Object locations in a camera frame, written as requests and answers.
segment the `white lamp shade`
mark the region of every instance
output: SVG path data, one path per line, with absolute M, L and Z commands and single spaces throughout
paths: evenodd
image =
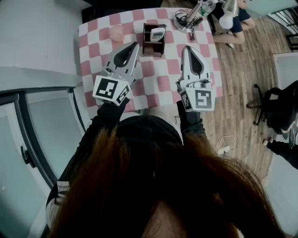
M 220 19 L 219 24 L 224 29 L 231 29 L 233 27 L 233 17 L 235 15 L 229 12 L 226 12 Z

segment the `white cable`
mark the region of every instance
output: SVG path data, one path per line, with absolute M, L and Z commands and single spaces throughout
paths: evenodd
M 234 139 L 234 141 L 235 141 L 235 144 L 234 144 L 233 146 L 230 146 L 230 148 L 233 148 L 233 147 L 236 146 L 237 142 L 236 142 L 235 137 L 234 137 L 233 135 L 230 135 L 230 136 L 223 136 L 223 137 L 221 137 L 221 139 L 217 142 L 216 146 L 214 147 L 214 151 L 215 151 L 215 149 L 216 149 L 218 143 L 219 143 L 219 149 L 224 148 L 225 143 L 224 143 L 223 138 L 226 138 L 226 137 L 233 137 L 233 139 Z

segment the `wooden floor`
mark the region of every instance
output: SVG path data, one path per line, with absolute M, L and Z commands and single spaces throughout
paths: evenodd
M 192 4 L 183 0 L 164 0 L 163 7 L 190 7 Z M 237 145 L 231 149 L 228 156 L 238 158 L 247 163 L 260 179 L 267 174 L 272 153 L 262 145 L 264 138 L 273 137 L 272 129 L 261 121 L 259 126 L 252 122 L 255 110 L 247 109 L 246 104 L 259 102 L 257 90 L 277 85 L 277 76 L 273 54 L 287 53 L 286 30 L 271 19 L 254 18 L 256 27 L 244 32 L 245 43 L 234 49 L 225 44 L 217 45 L 223 82 L 223 97 L 217 98 L 214 112 L 204 112 L 203 122 L 208 139 L 213 146 L 222 136 L 234 135 Z M 217 33 L 222 29 L 216 21 Z M 234 144 L 227 139 L 226 143 Z

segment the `pink and white checkered tablecloth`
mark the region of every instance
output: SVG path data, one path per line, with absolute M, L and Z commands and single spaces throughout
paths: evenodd
M 210 65 L 212 85 L 217 97 L 223 95 L 219 62 L 211 30 L 206 18 L 195 31 L 196 41 L 191 43 L 189 35 L 179 32 L 173 25 L 175 12 L 179 8 L 151 8 L 128 11 L 102 17 L 79 27 L 80 62 L 83 86 L 88 112 L 91 118 L 96 115 L 99 101 L 92 97 L 95 78 L 105 66 L 109 53 L 118 46 L 131 41 L 140 44 L 140 57 L 133 76 L 138 80 L 127 95 L 130 102 L 125 111 L 134 111 L 154 106 L 174 104 L 181 100 L 175 82 L 181 77 L 180 63 L 182 49 L 189 45 L 197 49 Z M 159 57 L 142 56 L 143 24 L 166 24 L 166 45 L 164 55 Z M 122 24 L 125 38 L 121 43 L 109 36 L 113 25 Z

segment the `black sleeve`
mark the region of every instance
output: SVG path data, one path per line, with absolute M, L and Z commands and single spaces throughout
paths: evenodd
M 87 155 L 86 158 L 89 154 L 91 154 L 94 140 L 99 131 L 103 128 L 107 128 L 111 131 L 118 124 L 120 117 L 123 114 L 125 106 L 128 102 L 129 99 L 125 98 L 120 106 L 104 103 L 101 106 L 101 108 L 97 110 L 97 116 L 93 118 L 92 124 L 85 132 L 83 138 L 79 143 L 79 147 L 77 147 L 75 154 L 72 156 L 68 165 L 64 169 L 62 175 L 58 179 L 59 181 L 69 181 L 71 174 L 74 168 L 76 167 L 76 164 L 78 163 L 80 153 L 85 153 Z M 53 198 L 57 197 L 57 194 L 57 184 L 54 184 L 47 199 L 47 205 Z
M 186 112 L 181 100 L 177 102 L 177 107 L 180 116 L 180 129 L 182 135 L 192 132 L 198 136 L 206 136 L 200 113 Z

